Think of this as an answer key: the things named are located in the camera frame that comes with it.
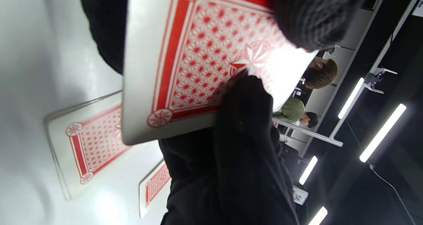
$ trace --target red playing card back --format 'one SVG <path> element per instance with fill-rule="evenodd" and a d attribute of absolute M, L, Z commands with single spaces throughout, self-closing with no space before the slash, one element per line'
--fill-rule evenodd
<path fill-rule="evenodd" d="M 88 183 L 95 174 L 128 151 L 122 142 L 121 111 L 119 104 L 103 113 L 68 126 L 75 162 L 81 177 Z"/>
<path fill-rule="evenodd" d="M 151 201 L 153 201 L 170 179 L 169 169 L 166 164 L 164 164 L 159 171 L 153 175 L 150 181 L 147 182 L 145 189 L 145 206 L 148 206 Z"/>
<path fill-rule="evenodd" d="M 263 66 L 287 40 L 269 7 L 270 0 L 172 0 L 147 124 L 213 112 L 212 95 L 247 67 L 271 84 Z"/>

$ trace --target red card border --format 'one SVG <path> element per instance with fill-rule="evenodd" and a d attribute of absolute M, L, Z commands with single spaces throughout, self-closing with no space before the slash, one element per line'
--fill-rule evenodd
<path fill-rule="evenodd" d="M 270 8 L 270 0 L 244 0 L 246 2 L 251 2 L 253 4 Z M 167 101 L 168 101 L 168 92 L 170 89 L 170 79 L 173 73 L 173 65 L 178 50 L 178 45 L 181 41 L 181 36 L 186 34 L 186 31 L 183 33 L 182 29 L 184 27 L 184 22 L 187 17 L 187 11 L 189 9 L 189 5 L 192 1 L 189 0 L 178 0 L 176 11 L 174 13 L 174 16 L 172 16 L 172 9 L 174 5 L 174 0 L 171 1 L 169 13 L 168 13 L 168 20 L 166 22 L 166 28 L 165 28 L 165 37 L 163 38 L 162 43 L 162 49 L 160 51 L 160 59 L 159 59 L 159 67 L 157 69 L 156 74 L 156 85 L 154 88 L 154 96 L 153 96 L 153 103 L 152 103 L 152 111 L 154 112 L 156 110 L 160 109 L 166 109 Z M 169 28 L 169 20 L 173 19 L 173 24 L 171 26 L 170 32 L 168 32 Z M 165 52 L 165 40 L 169 37 L 169 43 L 167 45 L 167 50 L 163 59 L 163 53 Z M 160 85 L 159 85 L 159 77 L 160 77 L 160 66 L 163 63 L 163 72 L 161 75 Z M 216 105 L 211 106 L 203 106 L 195 109 L 186 110 L 184 108 L 184 111 L 177 112 L 177 110 L 173 110 L 171 122 L 175 119 L 180 118 L 187 118 L 191 115 L 198 115 L 198 114 L 206 114 L 209 112 L 212 112 L 216 109 Z"/>
<path fill-rule="evenodd" d="M 99 118 L 104 117 L 107 114 L 110 114 L 116 110 L 119 110 L 122 108 L 122 104 L 116 105 L 115 107 L 112 107 L 111 109 L 108 109 L 92 118 L 89 118 L 85 121 L 82 121 L 81 124 L 82 126 L 87 126 L 89 124 L 91 124 L 92 122 L 98 120 Z M 71 143 L 71 147 L 72 147 L 72 151 L 74 153 L 74 159 L 75 159 L 75 164 L 78 168 L 78 172 L 80 174 L 80 177 L 82 178 L 83 175 L 85 175 L 88 170 L 87 170 L 87 166 L 85 164 L 85 160 L 84 158 L 86 157 L 85 153 L 82 150 L 82 143 L 80 141 L 80 134 L 76 134 L 75 136 L 69 136 L 69 140 Z M 97 174 L 98 172 L 100 172 L 102 169 L 104 169 L 107 165 L 109 165 L 110 163 L 112 163 L 115 159 L 117 159 L 119 156 L 121 156 L 124 152 L 128 151 L 130 149 L 130 147 L 125 148 L 124 150 L 122 150 L 121 152 L 119 152 L 118 154 L 116 154 L 115 156 L 111 157 L 110 159 L 108 159 L 105 163 L 103 163 L 100 167 L 96 168 L 94 171 L 91 171 L 93 173 L 93 175 Z"/>
<path fill-rule="evenodd" d="M 153 175 L 153 177 L 151 177 L 150 179 L 149 179 L 149 181 L 150 180 L 152 180 L 162 169 L 163 169 L 163 167 L 167 167 L 167 165 L 166 164 L 164 164 L 157 172 L 156 172 L 156 174 L 154 174 Z M 163 183 L 163 185 L 160 187 L 160 189 L 157 191 L 157 193 L 155 193 L 154 195 L 153 195 L 153 197 L 152 198 L 150 198 L 150 199 L 148 199 L 148 182 L 147 182 L 147 184 L 146 184 L 146 186 L 145 186 L 145 204 L 144 204 L 144 206 L 148 206 L 152 201 L 153 201 L 153 199 L 160 193 L 160 191 L 163 189 L 163 187 L 165 187 L 165 185 L 169 182 L 169 180 L 171 179 L 171 177 L 169 176 L 169 178 L 165 181 L 165 183 Z"/>

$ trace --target black sleeve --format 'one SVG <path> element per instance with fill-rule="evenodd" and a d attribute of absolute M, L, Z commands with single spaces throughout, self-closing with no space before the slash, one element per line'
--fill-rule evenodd
<path fill-rule="evenodd" d="M 123 73 L 128 0 L 81 0 L 101 57 Z"/>
<path fill-rule="evenodd" d="M 272 97 L 255 76 L 239 79 L 219 107 L 214 135 L 218 198 L 233 224 L 296 224 L 292 183 L 278 162 Z"/>

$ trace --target playing card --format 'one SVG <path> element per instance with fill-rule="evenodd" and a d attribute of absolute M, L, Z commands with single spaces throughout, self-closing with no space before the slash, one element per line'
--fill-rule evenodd
<path fill-rule="evenodd" d="M 145 1 L 130 0 L 129 7 L 128 144 L 210 126 L 227 82 L 243 70 L 263 80 L 277 107 L 316 55 L 284 37 L 270 0 Z"/>
<path fill-rule="evenodd" d="M 169 194 L 171 176 L 165 162 L 162 161 L 154 170 L 139 183 L 139 215 L 145 216 L 155 198 L 160 193 Z"/>
<path fill-rule="evenodd" d="M 65 198 L 80 195 L 128 151 L 121 134 L 121 93 L 56 114 L 47 123 Z"/>

